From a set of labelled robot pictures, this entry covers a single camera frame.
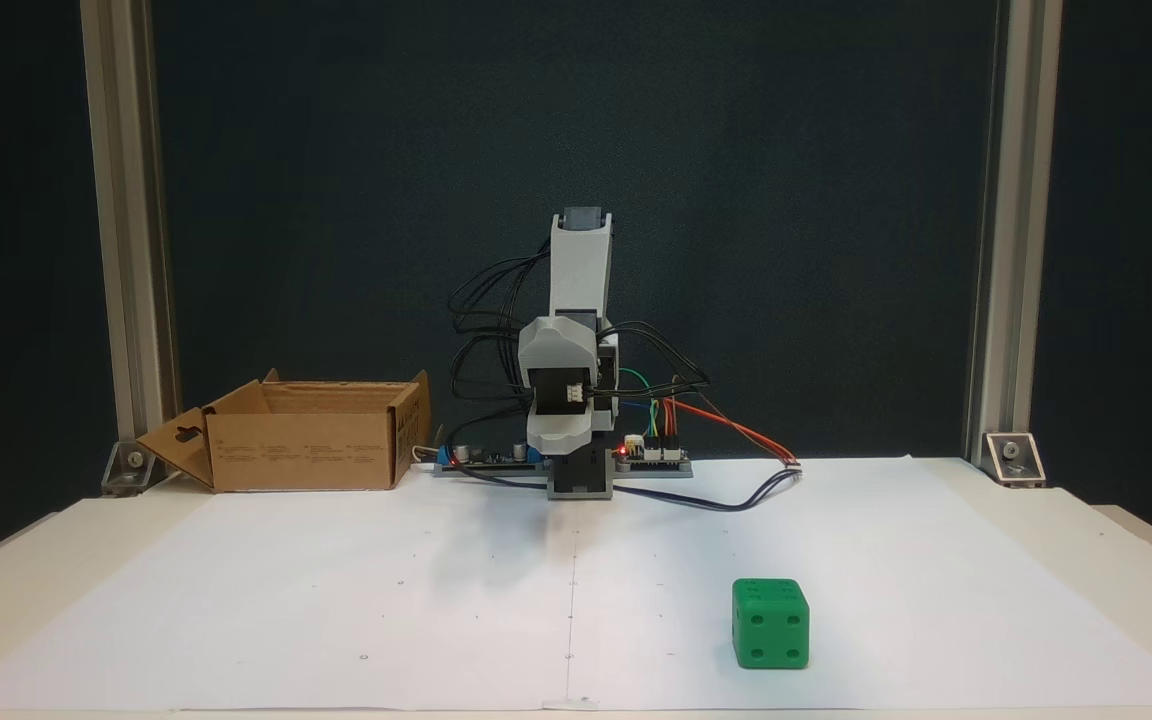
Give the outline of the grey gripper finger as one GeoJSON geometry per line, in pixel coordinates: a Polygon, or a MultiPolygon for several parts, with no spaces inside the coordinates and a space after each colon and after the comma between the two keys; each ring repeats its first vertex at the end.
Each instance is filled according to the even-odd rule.
{"type": "Polygon", "coordinates": [[[581,414],[538,414],[532,406],[526,415],[526,444],[535,450],[579,450],[593,441],[593,410],[581,414]]]}

